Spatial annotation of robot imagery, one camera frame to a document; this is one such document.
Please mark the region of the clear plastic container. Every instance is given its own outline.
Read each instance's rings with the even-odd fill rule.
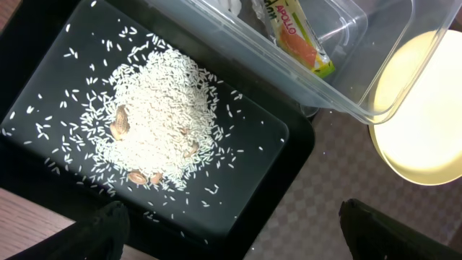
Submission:
[[[462,0],[300,0],[336,67],[332,75],[320,79],[221,6],[207,0],[146,1],[301,105],[350,113],[366,124],[393,115],[462,5]],[[421,45],[409,79],[394,86],[387,103],[375,104],[375,90],[391,57],[429,31],[435,36]]]

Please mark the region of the floor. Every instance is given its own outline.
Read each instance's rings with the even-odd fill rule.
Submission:
[[[16,3],[0,0],[0,28]],[[246,260],[350,260],[337,215],[341,202],[349,198],[360,199],[456,250],[462,248],[462,180],[437,187],[406,182],[380,159],[367,127],[347,114],[322,110],[313,125],[315,149]],[[0,189],[0,259],[72,223]],[[154,258],[126,246],[123,259]]]

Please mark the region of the pile of rice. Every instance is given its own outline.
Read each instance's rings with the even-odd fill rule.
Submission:
[[[130,128],[120,141],[108,135],[91,138],[95,166],[113,163],[139,170],[147,179],[162,173],[163,189],[173,183],[183,190],[183,174],[188,178],[213,160],[216,88],[208,86],[209,72],[174,49],[151,52],[146,66],[137,68],[122,64],[109,79],[115,83],[115,96],[104,100],[104,124],[114,122],[117,107],[125,105]],[[186,157],[194,144],[199,150]]]

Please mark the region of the food package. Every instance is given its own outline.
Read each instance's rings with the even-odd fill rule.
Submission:
[[[266,28],[279,47],[321,78],[335,70],[298,0],[260,1],[266,7]]]

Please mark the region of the nut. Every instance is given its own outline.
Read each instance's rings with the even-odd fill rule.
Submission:
[[[115,140],[121,140],[123,135],[128,132],[130,126],[128,125],[128,116],[125,112],[125,105],[121,105],[115,112],[115,121],[110,125],[110,132]]]
[[[114,124],[119,134],[126,134],[130,129],[127,112],[125,112],[125,105],[121,105],[117,108]]]
[[[159,184],[160,180],[162,180],[162,174],[161,173],[156,173],[151,177],[151,183],[152,184]]]
[[[110,125],[109,129],[110,129],[110,133],[113,135],[113,137],[114,137],[114,139],[115,139],[116,141],[122,139],[122,137],[121,137],[121,135],[118,133],[118,131],[117,131],[117,129],[116,129],[116,125],[115,125],[114,123],[112,123],[112,124]]]
[[[199,150],[199,144],[194,142],[193,149],[190,152],[185,153],[185,158],[193,156]]]
[[[133,170],[128,174],[128,179],[137,184],[137,185],[144,185],[147,183],[146,177],[139,170]]]

